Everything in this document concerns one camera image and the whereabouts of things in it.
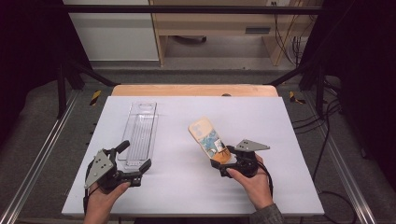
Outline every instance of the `gray carpet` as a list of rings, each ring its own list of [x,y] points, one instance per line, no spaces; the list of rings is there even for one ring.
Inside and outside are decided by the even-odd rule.
[[[248,70],[223,71],[100,71],[104,77],[122,83],[251,83],[262,84],[282,75],[282,72],[259,72]],[[61,214],[66,199],[66,192],[73,184],[79,164],[90,142],[95,123],[99,120],[106,97],[112,88],[97,83],[89,77],[86,87],[78,97],[76,107],[66,122],[55,147],[45,163],[35,186],[29,195],[19,218],[52,218],[52,223],[62,223],[53,219],[68,219]],[[101,90],[96,105],[90,105],[92,95]],[[290,120],[311,117],[312,111],[307,104],[292,103],[290,91],[295,91],[297,99],[306,100],[297,91],[295,82],[291,80],[277,88],[284,98]],[[326,94],[330,102],[334,97]],[[16,193],[22,180],[35,160],[39,149],[45,142],[57,114],[56,83],[51,82],[33,90],[28,98],[13,133],[0,150],[0,211],[3,213]],[[331,116],[332,137],[346,158],[347,164],[356,178],[361,191],[369,204],[378,223],[396,223],[396,195],[375,161],[361,157],[359,144],[350,131],[342,114]],[[314,171],[323,138],[314,129],[308,133],[297,134],[311,174]],[[336,192],[347,198],[345,188],[338,176],[327,151],[318,168],[316,181],[320,190]],[[350,207],[332,195],[320,195],[326,215],[339,223],[350,223],[353,218]],[[299,217],[288,217],[289,223],[300,223]],[[331,223],[323,216],[306,217],[303,223]]]

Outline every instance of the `hand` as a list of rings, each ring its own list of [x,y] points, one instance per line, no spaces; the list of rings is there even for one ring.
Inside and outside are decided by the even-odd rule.
[[[90,191],[93,191],[93,193],[90,193],[84,224],[107,223],[110,218],[110,211],[114,202],[129,188],[130,185],[130,182],[122,183],[109,194],[104,194],[100,189],[97,189],[97,183],[92,184]]]
[[[258,161],[262,162],[262,158],[256,154]],[[271,191],[268,185],[268,176],[263,169],[257,171],[257,174],[251,178],[247,178],[235,169],[227,169],[228,174],[239,182],[247,192],[247,196],[253,203],[256,210],[260,210],[274,203]]]

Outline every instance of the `wooden edge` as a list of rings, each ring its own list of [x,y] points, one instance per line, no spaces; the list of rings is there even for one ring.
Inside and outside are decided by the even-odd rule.
[[[270,85],[119,85],[112,96],[272,96],[277,91]]]

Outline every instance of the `white tabletop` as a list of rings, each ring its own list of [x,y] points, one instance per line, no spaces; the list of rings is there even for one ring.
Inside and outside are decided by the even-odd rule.
[[[242,139],[271,147],[259,151],[274,181],[274,200],[284,216],[324,214],[280,97],[110,96],[98,121],[63,214],[83,216],[85,173],[101,148],[116,147],[133,102],[157,102],[154,154],[142,186],[128,189],[112,214],[130,217],[240,217],[254,212],[243,188],[221,177],[191,137],[188,126],[208,117],[225,145]]]

